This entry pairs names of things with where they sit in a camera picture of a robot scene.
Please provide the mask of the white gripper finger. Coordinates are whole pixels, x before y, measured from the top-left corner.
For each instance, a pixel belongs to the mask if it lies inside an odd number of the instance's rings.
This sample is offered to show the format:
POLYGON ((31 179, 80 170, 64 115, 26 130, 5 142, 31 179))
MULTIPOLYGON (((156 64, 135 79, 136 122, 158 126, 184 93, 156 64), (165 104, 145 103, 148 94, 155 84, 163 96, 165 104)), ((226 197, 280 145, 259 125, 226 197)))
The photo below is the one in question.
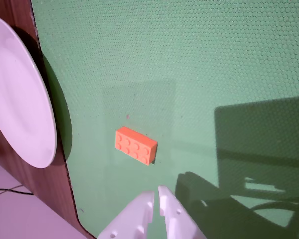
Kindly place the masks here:
POLYGON ((154 198, 154 191, 140 193, 117 214, 97 238, 145 239, 148 224, 153 221, 154 198))
POLYGON ((160 215, 165 217, 168 239, 206 239, 197 223, 166 186, 159 186, 160 215))

